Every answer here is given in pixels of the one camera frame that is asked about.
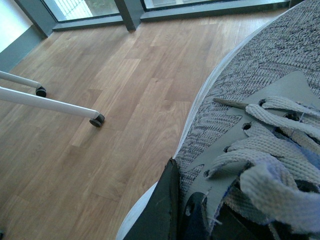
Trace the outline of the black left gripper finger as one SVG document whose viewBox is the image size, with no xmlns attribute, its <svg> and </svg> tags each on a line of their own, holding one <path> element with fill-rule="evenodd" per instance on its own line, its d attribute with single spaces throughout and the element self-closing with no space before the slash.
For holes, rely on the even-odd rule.
<svg viewBox="0 0 320 240">
<path fill-rule="evenodd" d="M 170 158 L 158 182 L 133 205 L 122 222 L 123 240 L 176 240 L 179 170 Z"/>
</svg>

